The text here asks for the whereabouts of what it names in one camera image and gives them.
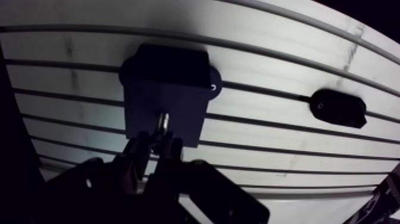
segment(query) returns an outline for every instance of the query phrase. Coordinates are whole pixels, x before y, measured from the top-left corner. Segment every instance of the black plastic part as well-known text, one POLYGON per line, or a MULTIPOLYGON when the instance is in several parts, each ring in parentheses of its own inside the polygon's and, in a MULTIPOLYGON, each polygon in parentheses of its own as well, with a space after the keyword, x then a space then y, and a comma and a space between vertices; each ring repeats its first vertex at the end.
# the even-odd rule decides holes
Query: black plastic part
POLYGON ((334 125, 362 128, 366 109, 361 98, 330 89, 319 90, 310 99, 314 117, 334 125))
POLYGON ((197 147, 213 93, 207 52, 143 44, 123 63, 119 76, 128 139, 141 131, 152 133, 160 114, 167 113, 168 130, 185 146, 197 147))
POLYGON ((185 191, 214 223, 268 223, 269 210, 206 161, 185 170, 185 191))

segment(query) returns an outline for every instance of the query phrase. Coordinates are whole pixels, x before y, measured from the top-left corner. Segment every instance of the slatwall panel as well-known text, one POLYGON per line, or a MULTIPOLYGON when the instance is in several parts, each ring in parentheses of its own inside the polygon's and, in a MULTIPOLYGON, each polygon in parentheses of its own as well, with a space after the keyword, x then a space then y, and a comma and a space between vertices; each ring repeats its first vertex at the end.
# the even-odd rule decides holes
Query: slatwall panel
MULTIPOLYGON (((90 33, 71 27, 0 33, 43 175, 52 178, 61 172, 57 167, 69 169, 91 157, 111 161, 123 150, 123 91, 116 72, 141 43, 152 42, 207 50, 224 80, 209 104, 201 143, 184 148, 184 161, 215 165, 270 208, 272 224, 294 217, 296 223, 340 223, 369 200, 400 158, 400 46, 315 2, 232 2, 2 3, 2 26, 110 26, 85 27, 97 29, 90 33), (197 36, 180 38, 185 33, 197 36), (351 129, 313 118, 306 101, 320 88, 361 97, 368 123, 351 129), (332 195, 341 199, 328 200, 332 195)), ((153 157, 146 174, 156 164, 153 157)))

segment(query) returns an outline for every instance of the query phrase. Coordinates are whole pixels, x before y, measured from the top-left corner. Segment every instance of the white wall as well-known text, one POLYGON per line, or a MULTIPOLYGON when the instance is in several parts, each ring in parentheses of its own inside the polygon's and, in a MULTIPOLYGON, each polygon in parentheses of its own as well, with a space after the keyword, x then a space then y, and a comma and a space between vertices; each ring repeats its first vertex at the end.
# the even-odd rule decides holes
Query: white wall
MULTIPOLYGON (((394 41, 318 3, 263 1, 314 17, 400 57, 400 46, 394 41)), ((392 89, 400 89, 400 66, 382 56, 314 27, 224 2, 1 2, 0 26, 18 24, 97 24, 209 36, 303 57, 349 71, 392 89)), ((120 66, 146 41, 193 46, 192 43, 170 39, 72 32, 1 33, 0 41, 7 59, 109 66, 120 66)), ((223 80, 306 96, 320 88, 332 88, 361 97, 370 112, 400 119, 399 98, 370 86, 274 58, 211 45, 203 47, 223 80)), ((14 88, 123 100, 122 86, 115 73, 28 66, 8 66, 7 69, 14 88)), ((31 116, 24 118, 24 122, 29 134, 36 137, 33 144, 39 154, 75 163, 94 156, 110 161, 113 157, 111 154, 94 152, 93 149, 120 152, 127 142, 121 133, 124 130, 122 107, 22 93, 15 94, 15 98, 20 111, 31 116), (32 116, 92 125, 95 128, 44 122, 32 116), (104 128, 116 129, 118 133, 104 131, 104 128)), ((362 129, 335 126, 313 118, 304 102, 228 88, 224 88, 220 96, 210 102, 207 112, 341 133, 341 136, 333 136, 271 125, 205 119, 201 141, 234 145, 221 147, 201 144, 197 149, 185 148, 184 159, 203 158, 216 165, 257 168, 257 171, 220 168, 238 184, 266 186, 260 189, 245 188, 251 192, 324 194, 371 191, 398 164, 400 158, 400 124, 371 116, 366 117, 368 123, 362 129)), ((59 163, 48 159, 43 161, 59 163)), ((155 163, 151 163, 147 173, 152 172, 154 166, 155 163)), ((347 219, 368 199, 267 200, 263 203, 271 208, 272 224, 290 223, 293 219, 297 223, 327 223, 327 220, 338 223, 347 219)))

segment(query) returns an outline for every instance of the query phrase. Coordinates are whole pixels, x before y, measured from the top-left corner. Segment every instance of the black wall mount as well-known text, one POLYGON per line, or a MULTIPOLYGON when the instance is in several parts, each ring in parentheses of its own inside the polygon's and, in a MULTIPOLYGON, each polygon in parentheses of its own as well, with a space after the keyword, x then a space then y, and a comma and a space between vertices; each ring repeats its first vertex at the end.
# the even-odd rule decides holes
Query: black wall mount
POLYGON ((184 146, 197 147, 208 101, 222 89, 207 52, 144 43, 123 63, 119 78, 128 139, 154 132, 160 114, 168 114, 168 129, 184 146))
POLYGON ((361 98, 330 89, 312 95, 310 110, 315 118, 334 125, 362 128, 367 123, 367 106, 361 98))

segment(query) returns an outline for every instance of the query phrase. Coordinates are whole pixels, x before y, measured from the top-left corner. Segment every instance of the scratch mark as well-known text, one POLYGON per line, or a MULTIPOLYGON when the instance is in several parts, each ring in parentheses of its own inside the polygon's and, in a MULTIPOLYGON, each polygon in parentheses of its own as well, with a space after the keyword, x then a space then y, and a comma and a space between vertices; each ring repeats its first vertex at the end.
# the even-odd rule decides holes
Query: scratch mark
MULTIPOLYGON (((364 34, 364 31, 365 31, 365 25, 362 24, 362 23, 358 23, 357 31, 355 33, 355 36, 358 38, 358 40, 360 40, 362 38, 362 36, 364 34)), ((358 44, 357 43, 352 43, 350 48, 348 49, 348 59, 347 59, 347 62, 345 64, 344 68, 343 68, 344 71, 349 71, 350 65, 353 62, 354 55, 355 55, 355 53, 357 51, 357 48, 358 48, 358 44)), ((342 84, 342 81, 338 80, 337 85, 340 86, 341 84, 342 84)))
MULTIPOLYGON (((68 62, 74 62, 74 43, 73 40, 68 33, 63 33, 63 41, 64 41, 64 50, 65 54, 67 56, 67 61, 68 62)), ((77 71, 75 69, 69 69, 70 72, 70 81, 71 81, 71 88, 73 91, 73 95, 81 95, 81 89, 80 89, 80 83, 79 83, 79 77, 77 74, 77 71)), ((77 106, 77 113, 78 113, 78 118, 80 123, 87 123, 86 122, 86 116, 85 116, 85 110, 83 108, 82 103, 78 103, 77 106)), ((89 138, 87 133, 84 135, 85 138, 85 143, 89 143, 89 138)))

